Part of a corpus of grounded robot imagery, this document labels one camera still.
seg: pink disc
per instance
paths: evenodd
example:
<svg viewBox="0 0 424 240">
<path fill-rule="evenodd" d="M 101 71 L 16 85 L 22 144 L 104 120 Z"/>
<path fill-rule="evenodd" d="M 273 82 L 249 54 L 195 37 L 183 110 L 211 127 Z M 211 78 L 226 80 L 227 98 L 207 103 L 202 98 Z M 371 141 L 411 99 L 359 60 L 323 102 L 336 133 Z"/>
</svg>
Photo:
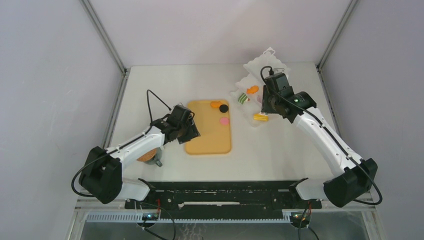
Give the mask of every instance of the pink disc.
<svg viewBox="0 0 424 240">
<path fill-rule="evenodd" d="M 228 125 L 228 124 L 230 124 L 230 120 L 228 119 L 228 117 L 221 117 L 221 119 L 219 120 L 219 122 L 222 125 Z"/>
</svg>

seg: black round object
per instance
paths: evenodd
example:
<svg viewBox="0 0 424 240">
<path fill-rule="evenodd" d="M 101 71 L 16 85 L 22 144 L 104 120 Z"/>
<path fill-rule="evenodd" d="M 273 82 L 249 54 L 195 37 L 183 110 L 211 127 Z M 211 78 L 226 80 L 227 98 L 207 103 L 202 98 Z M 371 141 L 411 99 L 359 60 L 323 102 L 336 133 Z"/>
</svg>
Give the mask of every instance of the black round object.
<svg viewBox="0 0 424 240">
<path fill-rule="evenodd" d="M 223 114 L 228 112 L 228 105 L 222 104 L 221 106 L 219 106 L 219 111 Z"/>
</svg>

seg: black cable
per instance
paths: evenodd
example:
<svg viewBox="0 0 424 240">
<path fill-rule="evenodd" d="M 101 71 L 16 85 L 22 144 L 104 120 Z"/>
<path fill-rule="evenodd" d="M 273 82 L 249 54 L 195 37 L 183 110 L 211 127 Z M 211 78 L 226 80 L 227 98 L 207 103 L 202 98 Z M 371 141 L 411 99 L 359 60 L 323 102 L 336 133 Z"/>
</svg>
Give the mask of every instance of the black cable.
<svg viewBox="0 0 424 240">
<path fill-rule="evenodd" d="M 273 68 L 271 67 L 271 66 L 264 66 L 264 67 L 262 67 L 262 69 L 260 70 L 260 77 L 262 78 L 262 81 L 265 83 L 265 78 L 264 78 L 264 76 L 263 76 L 263 74 L 262 74 L 262 71 L 264 70 L 264 69 L 267 69 L 267 68 L 269 68 L 270 69 L 270 74 L 271 73 L 273 73 L 274 71 L 273 71 Z M 278 92 L 276 92 L 276 91 L 274 91 L 273 89 L 269 89 L 269 88 L 267 88 L 268 90 L 270 90 L 271 92 L 273 92 L 274 94 L 276 94 L 277 96 L 279 96 L 281 99 L 283 99 L 285 102 L 287 102 L 288 104 L 290 104 L 290 105 L 292 105 L 292 106 L 294 106 L 294 107 L 296 107 L 296 108 L 298 108 L 298 109 L 300 109 L 300 110 L 302 110 L 302 111 L 304 111 L 305 113 L 307 113 L 307 114 L 309 114 L 311 117 L 313 117 L 315 120 L 316 120 L 316 122 L 327 132 L 327 134 L 331 137 L 331 139 L 335 142 L 335 144 L 341 149 L 341 151 L 343 152 L 343 154 L 345 154 L 346 155 L 346 159 L 348 159 L 348 160 L 350 160 L 350 161 L 352 161 L 362 172 L 363 172 L 363 174 L 369 179 L 369 181 L 371 182 L 371 184 L 372 184 L 372 186 L 375 188 L 375 190 L 377 191 L 377 194 L 378 194 L 378 201 L 377 202 L 367 202 L 367 201 L 361 201 L 361 200 L 357 200 L 357 199 L 354 199 L 353 201 L 354 202 L 357 202 L 357 203 L 360 203 L 360 204 L 365 204 L 365 205 L 371 205 L 371 206 L 376 206 L 376 205 L 379 205 L 379 204 L 381 204 L 382 203 L 382 201 L 383 201 L 383 195 L 382 195 L 382 193 L 381 193 L 381 191 L 380 191 L 380 189 L 379 189 L 379 187 L 377 186 L 377 184 L 374 182 L 374 180 L 370 177 L 370 175 L 368 175 L 368 173 L 367 173 L 367 171 L 365 171 L 360 165 L 359 165 L 359 163 L 357 163 L 351 156 L 349 156 L 349 153 L 342 147 L 342 145 L 339 143 L 339 141 L 337 141 L 337 139 L 336 139 L 336 137 L 331 133 L 331 131 L 326 127 L 326 126 L 323 126 L 323 122 L 321 122 L 321 120 L 317 117 L 317 116 L 315 116 L 315 114 L 313 114 L 312 112 L 310 112 L 310 111 L 308 111 L 308 110 L 306 110 L 306 109 L 303 109 L 302 107 L 300 107 L 300 106 L 298 106 L 298 105 L 296 105 L 296 104 L 294 104 L 293 102 L 291 102 L 291 101 L 289 101 L 288 99 L 286 99 L 285 97 L 283 97 L 281 94 L 279 94 Z"/>
<path fill-rule="evenodd" d="M 171 218 L 171 221 L 172 221 L 172 226 L 173 226 L 173 237 L 172 237 L 172 240 L 175 240 L 175 237 L 177 235 L 177 226 L 175 225 L 175 221 L 174 221 L 174 218 L 172 217 L 172 215 L 165 208 L 163 208 L 161 206 L 150 204 L 150 203 L 147 203 L 147 202 L 140 202 L 140 207 L 141 208 L 142 208 L 142 204 L 147 204 L 147 205 L 153 206 L 155 208 L 160 208 L 161 210 L 165 211 L 169 215 L 169 217 Z M 149 229 L 143 227 L 143 225 L 144 225 L 145 222 L 146 222 L 146 220 L 144 220 L 144 222 L 141 224 L 141 227 L 143 228 L 144 231 L 148 232 L 149 234 L 151 234 L 151 235 L 153 235 L 153 236 L 155 236 L 155 237 L 157 237 L 157 238 L 159 238 L 161 240 L 167 240 L 166 238 L 161 237 L 161 236 L 157 235 L 156 233 L 150 231 Z"/>
<path fill-rule="evenodd" d="M 320 240 L 320 238 L 318 237 L 317 233 L 310 226 L 308 226 L 307 228 L 315 235 L 316 240 Z"/>
<path fill-rule="evenodd" d="M 306 211 L 309 208 L 309 204 L 306 205 L 305 210 L 302 213 L 302 217 L 300 218 L 300 222 L 299 222 L 299 228 L 297 229 L 297 238 L 299 238 L 299 240 L 301 240 L 301 228 L 302 228 L 302 222 L 304 220 L 304 216 L 306 214 Z"/>
<path fill-rule="evenodd" d="M 169 111 L 171 111 L 171 108 L 170 108 L 170 106 L 168 106 L 160 97 L 158 97 L 154 92 L 152 92 L 150 89 L 148 89 L 147 91 L 146 91 L 146 95 L 147 95 L 147 107 L 148 107 L 148 113 L 149 113 L 149 115 L 150 115 L 150 123 L 152 123 L 153 122 L 153 118 L 152 118 L 152 111 L 151 111 L 151 109 L 150 109 L 150 102 L 149 102 L 149 93 L 151 93 L 151 94 L 153 94 L 157 99 L 159 99 L 159 101 L 161 102 L 161 103 L 163 103 L 167 108 L 168 108 L 168 110 Z M 169 114 L 166 114 L 164 117 L 162 117 L 161 119 L 165 119 L 165 118 L 167 118 L 169 116 Z M 126 146 L 128 146 L 128 145 L 130 145 L 130 144 L 132 144 L 132 143 L 134 143 L 135 141 L 137 141 L 137 140 L 139 140 L 139 139 L 141 139 L 142 137 L 144 137 L 144 136 L 146 136 L 148 133 L 149 133 L 149 131 L 152 129 L 152 126 L 149 126 L 149 128 L 147 129 L 147 131 L 144 133 L 144 134 L 141 134 L 140 136 L 138 136 L 138 137 L 136 137 L 136 138 L 134 138 L 133 140 L 131 140 L 131 141 L 129 141 L 129 142 L 127 142 L 127 143 L 125 143 L 124 145 L 122 145 L 122 146 L 119 146 L 119 148 L 120 149 L 123 149 L 123 148 L 125 148 Z M 108 152 L 108 153 L 106 153 L 105 155 L 103 155 L 103 156 L 101 156 L 101 157 L 99 157 L 99 158 L 97 158 L 97 159 L 95 159 L 95 160 L 93 160 L 92 162 L 90 162 L 90 163 L 87 163 L 86 165 L 84 165 L 83 167 L 81 167 L 81 169 L 80 170 L 78 170 L 77 172 L 76 172 L 76 174 L 73 176 L 73 178 L 72 178 L 72 181 L 71 181 L 71 183 L 70 183 L 70 187 L 72 188 L 72 191 L 75 193 L 75 194 L 77 194 L 77 195 L 79 195 L 79 196 L 81 196 L 81 197 L 87 197 L 87 198 L 94 198 L 94 196 L 93 195 L 88 195 L 88 194 L 84 194 L 84 193 L 81 193 L 81 192 L 79 192 L 79 191 L 77 191 L 77 189 L 75 188 L 75 180 L 77 179 L 77 177 L 78 177 L 78 175 L 82 172 L 82 171 L 84 171 L 84 169 L 86 169 L 88 166 L 90 166 L 91 164 L 94 164 L 95 162 L 97 162 L 98 160 L 100 160 L 100 159 L 102 159 L 102 158 L 104 158 L 104 157 L 106 157 L 106 156 L 109 156 L 109 155 L 111 155 L 111 154 L 114 154 L 114 153 L 116 153 L 118 151 L 118 149 L 115 149 L 115 150 L 113 150 L 113 151 L 111 151 L 111 152 Z"/>
<path fill-rule="evenodd" d="M 153 122 L 153 117 L 152 117 L 152 110 L 150 109 L 150 101 L 149 101 L 149 93 L 153 94 L 157 99 L 159 99 L 159 101 L 161 103 L 163 103 L 163 105 L 165 105 L 169 111 L 171 111 L 170 106 L 168 106 L 160 97 L 158 97 L 158 95 L 156 95 L 154 92 L 152 92 L 150 89 L 147 89 L 146 91 L 146 96 L 147 96 L 147 107 L 148 107 L 148 114 L 150 115 L 150 123 Z"/>
</svg>

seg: gray floor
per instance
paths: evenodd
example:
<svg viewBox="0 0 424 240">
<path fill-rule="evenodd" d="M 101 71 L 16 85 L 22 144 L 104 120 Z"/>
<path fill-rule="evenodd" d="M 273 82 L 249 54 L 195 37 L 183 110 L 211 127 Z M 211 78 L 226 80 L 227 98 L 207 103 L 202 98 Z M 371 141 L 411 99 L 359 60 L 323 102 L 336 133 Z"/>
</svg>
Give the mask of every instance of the gray floor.
<svg viewBox="0 0 424 240">
<path fill-rule="evenodd" d="M 297 229 L 287 223 L 178 223 L 176 240 L 297 240 Z M 310 226 L 321 240 L 368 240 L 360 212 L 319 213 L 312 215 Z M 171 240 L 171 223 L 158 223 L 150 228 Z M 316 240 L 307 229 L 302 240 Z M 82 240 L 157 240 L 136 223 L 87 222 Z"/>
</svg>

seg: white table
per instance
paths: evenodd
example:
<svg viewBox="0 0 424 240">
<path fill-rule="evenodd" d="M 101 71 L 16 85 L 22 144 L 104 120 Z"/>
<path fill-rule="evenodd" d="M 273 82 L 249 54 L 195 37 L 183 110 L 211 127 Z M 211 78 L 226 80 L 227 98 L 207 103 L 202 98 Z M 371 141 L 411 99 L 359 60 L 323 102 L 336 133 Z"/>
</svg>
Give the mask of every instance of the white table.
<svg viewBox="0 0 424 240">
<path fill-rule="evenodd" d="M 313 62 L 289 62 L 289 83 L 294 92 L 305 91 L 316 101 L 333 126 L 325 94 Z M 190 156 L 177 141 L 165 145 L 162 167 L 135 162 L 124 177 L 147 181 L 266 181 L 328 178 L 332 174 L 313 143 L 287 119 L 252 127 L 232 107 L 229 92 L 248 72 L 242 64 L 133 66 L 122 99 L 111 146 L 126 141 L 149 125 L 146 90 L 168 105 L 192 100 L 227 99 L 230 102 L 232 150 L 228 155 Z M 153 119 L 167 113 L 150 97 Z"/>
</svg>

